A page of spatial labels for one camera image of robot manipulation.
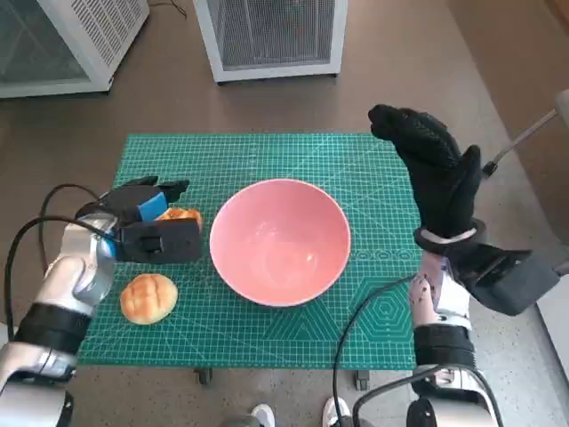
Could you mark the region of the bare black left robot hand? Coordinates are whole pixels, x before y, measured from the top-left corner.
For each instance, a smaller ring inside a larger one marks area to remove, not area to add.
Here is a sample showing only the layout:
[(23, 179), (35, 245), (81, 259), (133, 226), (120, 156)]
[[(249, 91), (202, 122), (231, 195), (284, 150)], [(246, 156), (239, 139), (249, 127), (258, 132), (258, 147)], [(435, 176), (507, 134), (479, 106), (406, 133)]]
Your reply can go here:
[(153, 221), (162, 215), (170, 204), (177, 202), (189, 185), (189, 180), (164, 181), (149, 175), (136, 178), (112, 189), (99, 199), (121, 223)]

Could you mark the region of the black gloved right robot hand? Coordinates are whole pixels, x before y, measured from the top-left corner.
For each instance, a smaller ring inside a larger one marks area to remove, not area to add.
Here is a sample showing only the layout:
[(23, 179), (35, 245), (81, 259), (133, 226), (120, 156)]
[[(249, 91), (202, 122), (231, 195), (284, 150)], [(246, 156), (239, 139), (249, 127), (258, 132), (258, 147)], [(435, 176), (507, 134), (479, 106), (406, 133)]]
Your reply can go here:
[(378, 104), (368, 118), (373, 136), (392, 142), (407, 168), (422, 228), (445, 239), (474, 229), (480, 148), (460, 151), (447, 126), (426, 112)]

